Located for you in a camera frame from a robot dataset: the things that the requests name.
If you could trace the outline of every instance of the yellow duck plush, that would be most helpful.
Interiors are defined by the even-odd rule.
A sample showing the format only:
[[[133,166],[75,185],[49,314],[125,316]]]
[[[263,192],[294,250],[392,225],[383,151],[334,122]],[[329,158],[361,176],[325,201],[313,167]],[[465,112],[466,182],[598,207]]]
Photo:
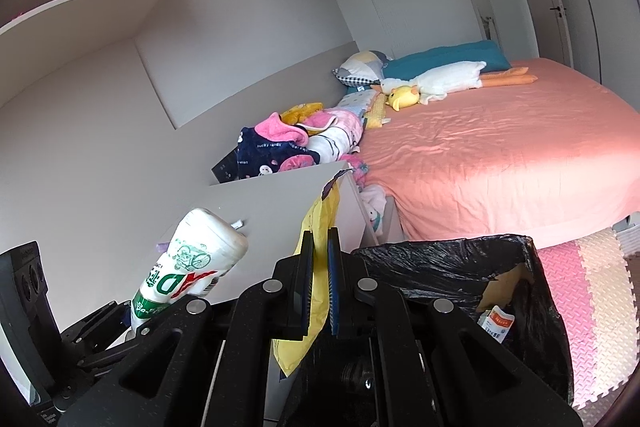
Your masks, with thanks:
[[[402,86],[396,87],[391,91],[386,103],[393,107],[395,111],[399,111],[404,107],[415,105],[419,101],[420,91],[417,86]]]

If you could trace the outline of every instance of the white plastic bottle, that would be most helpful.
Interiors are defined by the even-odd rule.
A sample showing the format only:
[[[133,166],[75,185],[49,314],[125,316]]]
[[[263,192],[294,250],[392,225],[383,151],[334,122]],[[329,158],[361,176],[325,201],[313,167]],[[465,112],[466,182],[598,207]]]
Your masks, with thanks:
[[[131,301],[132,330],[185,295],[206,296],[248,248],[246,237],[226,221],[194,208]]]

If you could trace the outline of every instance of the garbage bag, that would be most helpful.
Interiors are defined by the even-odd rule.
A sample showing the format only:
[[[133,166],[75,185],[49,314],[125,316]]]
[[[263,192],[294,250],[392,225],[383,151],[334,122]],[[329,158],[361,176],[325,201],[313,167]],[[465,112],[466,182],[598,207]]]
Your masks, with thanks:
[[[482,314],[480,304],[490,283],[524,265],[527,278],[516,282],[510,302],[502,308],[516,317],[503,345],[572,403],[569,340],[529,237],[405,242],[352,253],[366,261],[370,276],[399,289],[406,298],[424,303],[446,298],[475,321]]]

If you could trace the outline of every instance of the orange bedspread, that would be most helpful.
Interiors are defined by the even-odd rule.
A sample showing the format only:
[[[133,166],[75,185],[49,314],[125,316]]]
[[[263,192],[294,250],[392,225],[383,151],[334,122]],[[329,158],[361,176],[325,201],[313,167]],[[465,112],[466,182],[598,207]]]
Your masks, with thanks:
[[[515,65],[539,80],[387,107],[365,132],[367,184],[396,198],[412,241],[520,233],[545,248],[640,210],[640,114],[551,60]]]

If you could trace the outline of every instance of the plush toy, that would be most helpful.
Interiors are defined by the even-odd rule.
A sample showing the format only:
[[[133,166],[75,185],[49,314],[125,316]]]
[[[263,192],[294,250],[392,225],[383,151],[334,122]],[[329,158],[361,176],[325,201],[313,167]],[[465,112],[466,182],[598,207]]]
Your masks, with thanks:
[[[416,86],[401,86],[396,87],[391,91],[387,105],[394,108],[394,111],[399,111],[403,107],[410,107],[420,102],[420,91]]]

